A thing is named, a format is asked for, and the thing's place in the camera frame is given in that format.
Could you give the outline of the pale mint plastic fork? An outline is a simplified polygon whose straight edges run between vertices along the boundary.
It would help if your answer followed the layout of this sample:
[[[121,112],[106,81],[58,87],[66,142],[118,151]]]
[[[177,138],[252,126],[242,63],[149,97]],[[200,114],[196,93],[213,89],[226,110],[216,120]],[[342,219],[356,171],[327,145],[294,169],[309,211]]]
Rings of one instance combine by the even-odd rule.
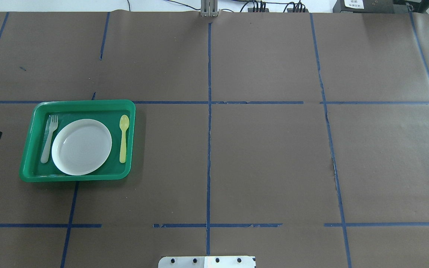
[[[50,115],[48,122],[49,124],[47,126],[47,138],[43,146],[43,150],[40,158],[41,163],[47,163],[49,161],[53,134],[56,131],[56,129],[58,129],[58,115],[56,114]]]

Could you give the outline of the yellow plastic spoon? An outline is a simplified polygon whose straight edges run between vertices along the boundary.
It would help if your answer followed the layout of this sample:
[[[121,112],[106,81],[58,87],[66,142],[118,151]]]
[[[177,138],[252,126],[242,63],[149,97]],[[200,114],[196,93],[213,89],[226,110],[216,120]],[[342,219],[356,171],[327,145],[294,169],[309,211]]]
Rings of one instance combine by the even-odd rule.
[[[130,126],[129,117],[124,114],[120,118],[119,128],[121,130],[121,144],[120,144],[120,154],[119,154],[119,162],[126,163],[127,157],[127,137],[126,133]]]

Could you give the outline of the near black power strip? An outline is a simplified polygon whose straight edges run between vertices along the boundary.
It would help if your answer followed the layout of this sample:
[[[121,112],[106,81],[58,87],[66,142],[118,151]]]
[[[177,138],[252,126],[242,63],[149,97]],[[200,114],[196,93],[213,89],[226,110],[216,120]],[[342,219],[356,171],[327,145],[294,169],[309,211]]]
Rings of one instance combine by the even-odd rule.
[[[250,1],[250,3],[252,3],[252,7],[248,7],[247,8],[247,12],[250,12],[250,13],[264,13],[264,12],[268,12],[267,3],[266,2],[252,0],[252,1]]]

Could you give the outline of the black power strip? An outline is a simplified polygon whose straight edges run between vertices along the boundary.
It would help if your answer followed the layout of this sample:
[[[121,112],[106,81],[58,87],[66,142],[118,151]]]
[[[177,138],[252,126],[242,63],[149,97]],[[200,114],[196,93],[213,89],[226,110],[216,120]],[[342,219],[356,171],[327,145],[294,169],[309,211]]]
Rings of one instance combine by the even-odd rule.
[[[247,8],[247,12],[250,12],[250,13],[264,13],[264,12],[268,12],[267,3],[266,2],[252,0],[252,1],[250,1],[250,3],[252,3],[252,7],[248,7]]]
[[[292,1],[286,4],[283,12],[308,13],[308,9],[306,8],[305,4],[301,0],[298,0],[297,2]]]

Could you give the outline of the white round plate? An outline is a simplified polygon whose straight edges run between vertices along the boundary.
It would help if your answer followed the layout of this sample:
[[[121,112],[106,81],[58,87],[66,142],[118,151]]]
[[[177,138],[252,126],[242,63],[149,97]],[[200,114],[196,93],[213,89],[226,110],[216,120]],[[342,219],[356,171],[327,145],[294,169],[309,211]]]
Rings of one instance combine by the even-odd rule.
[[[100,168],[112,150],[109,129],[93,119],[67,124],[54,138],[51,156],[58,170],[67,175],[87,175]]]

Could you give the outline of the green plastic tray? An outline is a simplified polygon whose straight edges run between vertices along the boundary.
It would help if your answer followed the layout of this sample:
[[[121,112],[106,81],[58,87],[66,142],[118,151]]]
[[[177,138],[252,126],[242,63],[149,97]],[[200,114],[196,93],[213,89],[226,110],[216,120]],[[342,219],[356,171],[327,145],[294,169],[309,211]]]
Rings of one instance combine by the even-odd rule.
[[[87,175],[64,174],[54,165],[51,153],[49,161],[41,163],[40,158],[47,138],[48,119],[52,114],[58,115],[58,129],[53,133],[52,143],[58,132],[73,121],[93,119],[102,122],[112,136],[112,150],[106,162]],[[124,114],[129,117],[130,126],[126,133],[126,163],[120,163],[119,122]],[[136,105],[126,99],[42,102],[32,113],[19,176],[25,182],[106,181],[125,178],[131,170],[135,122]]]

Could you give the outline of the far black power strip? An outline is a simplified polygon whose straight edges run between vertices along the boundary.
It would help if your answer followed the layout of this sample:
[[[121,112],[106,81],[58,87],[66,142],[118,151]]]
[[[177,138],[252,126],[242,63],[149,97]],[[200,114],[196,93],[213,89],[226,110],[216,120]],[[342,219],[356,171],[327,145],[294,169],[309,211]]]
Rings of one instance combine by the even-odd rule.
[[[301,0],[298,0],[297,2],[292,1],[286,4],[283,12],[308,13],[308,9],[306,8],[305,4]]]

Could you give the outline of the black computer box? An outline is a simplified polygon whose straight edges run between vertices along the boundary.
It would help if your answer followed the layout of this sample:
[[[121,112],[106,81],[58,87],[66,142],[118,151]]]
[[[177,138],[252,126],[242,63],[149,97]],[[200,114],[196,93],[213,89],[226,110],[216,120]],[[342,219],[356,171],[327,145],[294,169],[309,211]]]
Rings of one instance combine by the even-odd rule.
[[[393,14],[393,0],[337,0],[333,13],[386,13]]]

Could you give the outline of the aluminium frame post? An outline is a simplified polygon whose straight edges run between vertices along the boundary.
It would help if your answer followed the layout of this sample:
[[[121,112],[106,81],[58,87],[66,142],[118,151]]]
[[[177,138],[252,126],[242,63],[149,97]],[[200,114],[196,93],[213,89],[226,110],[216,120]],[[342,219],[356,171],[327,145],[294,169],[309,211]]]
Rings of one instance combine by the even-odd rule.
[[[200,4],[201,17],[218,17],[218,0],[201,0]]]

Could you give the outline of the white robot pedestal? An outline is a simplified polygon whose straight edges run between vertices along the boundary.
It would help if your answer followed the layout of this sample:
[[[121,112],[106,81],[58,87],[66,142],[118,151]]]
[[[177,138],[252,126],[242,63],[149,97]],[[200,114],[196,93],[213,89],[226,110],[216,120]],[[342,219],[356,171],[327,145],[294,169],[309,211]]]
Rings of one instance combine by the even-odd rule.
[[[164,256],[159,268],[255,268],[254,256]]]

